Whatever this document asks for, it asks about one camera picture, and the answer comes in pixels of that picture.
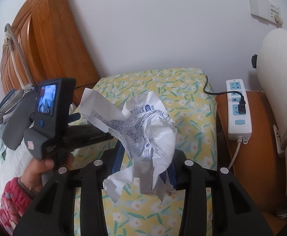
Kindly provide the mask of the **person's left hand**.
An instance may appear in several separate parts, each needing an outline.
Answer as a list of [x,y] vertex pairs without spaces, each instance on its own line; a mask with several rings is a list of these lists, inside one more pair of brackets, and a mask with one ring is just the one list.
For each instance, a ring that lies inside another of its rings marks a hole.
[[54,166],[55,163],[52,159],[32,158],[24,173],[18,178],[19,186],[30,197],[37,195],[43,187],[42,175],[53,171]]

